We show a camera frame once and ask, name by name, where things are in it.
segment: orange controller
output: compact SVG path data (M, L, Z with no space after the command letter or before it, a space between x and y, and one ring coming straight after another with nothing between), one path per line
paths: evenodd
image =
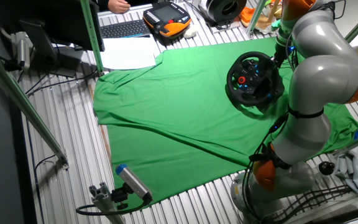
M180 35L191 22L190 15L172 2L160 2L144 11L143 19L156 34L169 38Z

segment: green screen fabric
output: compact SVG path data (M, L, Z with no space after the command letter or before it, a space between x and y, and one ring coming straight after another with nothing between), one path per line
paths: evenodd
M114 71L94 94L100 124L108 127L113 168L126 163L153 192L154 203L244 169L273 122L287 110L292 71L280 69L285 92L266 114L242 113L224 86L244 52L274 54L275 39L167 50L157 66ZM344 105L327 105L330 151L353 140L358 123ZM122 180L115 175L115 185ZM129 196L129 207L141 204Z

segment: keyboard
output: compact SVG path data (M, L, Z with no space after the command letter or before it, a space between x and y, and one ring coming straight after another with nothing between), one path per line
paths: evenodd
M142 37L150 34L143 19L102 26L101 30L103 38Z

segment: steering wheel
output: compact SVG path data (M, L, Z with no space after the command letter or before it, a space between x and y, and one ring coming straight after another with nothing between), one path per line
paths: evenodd
M226 93L233 105L264 108L284 92L275 62L261 52L242 54L227 73Z

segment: metal grating floor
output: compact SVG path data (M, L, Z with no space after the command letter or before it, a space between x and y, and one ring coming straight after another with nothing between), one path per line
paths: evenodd
M155 57L167 49L249 40L243 27L212 34L202 18L197 18L187 4L181 4L183 8L189 11L193 19L192 23L198 29L198 34L191 39L166 43L166 46L156 42L154 46ZM250 0L247 6L256 7L256 2ZM100 25L106 26L112 23L141 19L142 12L148 7L135 7L123 15L103 12L99 15ZM270 36L254 35L255 38ZM93 53L85 53L76 77L91 73L96 68L95 64ZM24 91L27 91L42 77L43 74L29 73L28 76L24 76L20 85ZM55 166L56 158L52 158L43 163L37 170L45 223L109 223L105 217L86 217L75 213L76 207L91 203L91 195L88 192L90 185L106 182L110 189L113 189L114 186L109 141L105 137L107 135L106 130L98 126L97 117L93 112L93 93L88 88L94 86L97 79L93 76L85 81L79 80L53 86L40 90L30 97L30 101L45 124L50 128L59 144L65 148L70 165L68 170L62 170ZM70 80L70 78L48 75L39 85L45 86L66 80ZM353 117L358 120L358 103L353 103L347 107ZM24 116L23 119L28 157L31 158L30 143L32 143L35 163L38 163L43 158L51 156L53 152L31 125L27 127ZM321 155L308 161L308 163L315 166L321 161L327 160L329 158L326 155ZM170 197L140 212L134 212L123 217L126 223L243 223L242 213L238 211L230 199L230 184L235 175L219 178ZM317 189L325 189L342 184L336 177L330 177L324 182L318 182L316 187ZM39 223L42 223L34 181L32 185L37 218ZM283 202L289 205L294 200L296 200L296 197L290 197L284 199ZM314 208L314 211L338 203L341 202L335 200ZM296 219L305 218L309 213L312 213L310 208L305 209L293 221L299 223Z

